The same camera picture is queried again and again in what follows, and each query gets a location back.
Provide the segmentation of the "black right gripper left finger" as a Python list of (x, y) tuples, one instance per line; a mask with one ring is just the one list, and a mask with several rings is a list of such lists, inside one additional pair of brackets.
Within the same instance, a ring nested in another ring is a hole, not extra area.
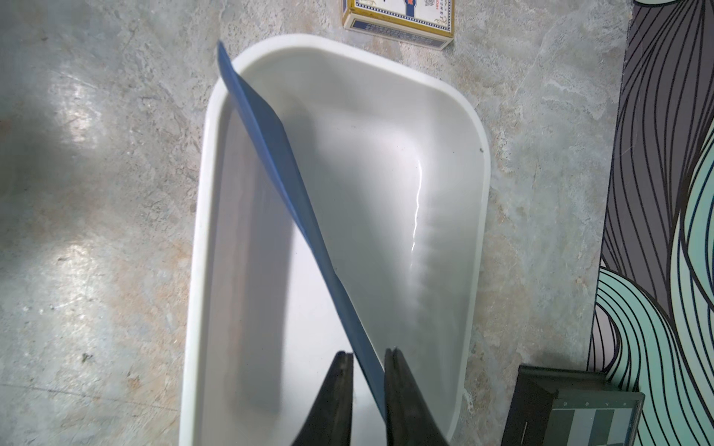
[(293, 445), (350, 445), (352, 424), (353, 354), (339, 351)]

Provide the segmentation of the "dark blue envelope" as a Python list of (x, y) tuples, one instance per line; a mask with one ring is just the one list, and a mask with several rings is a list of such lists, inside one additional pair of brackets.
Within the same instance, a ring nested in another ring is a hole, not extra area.
[(221, 42), (218, 44), (218, 65), (221, 79), (232, 97), (258, 158), (312, 251), (379, 413), (386, 418), (384, 367), (332, 264), (284, 125), (268, 102), (234, 70), (232, 60)]

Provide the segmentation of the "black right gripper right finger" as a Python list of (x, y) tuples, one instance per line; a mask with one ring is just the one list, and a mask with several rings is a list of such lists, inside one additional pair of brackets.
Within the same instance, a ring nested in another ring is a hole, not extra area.
[(388, 446), (447, 445), (403, 353), (387, 349), (384, 365)]

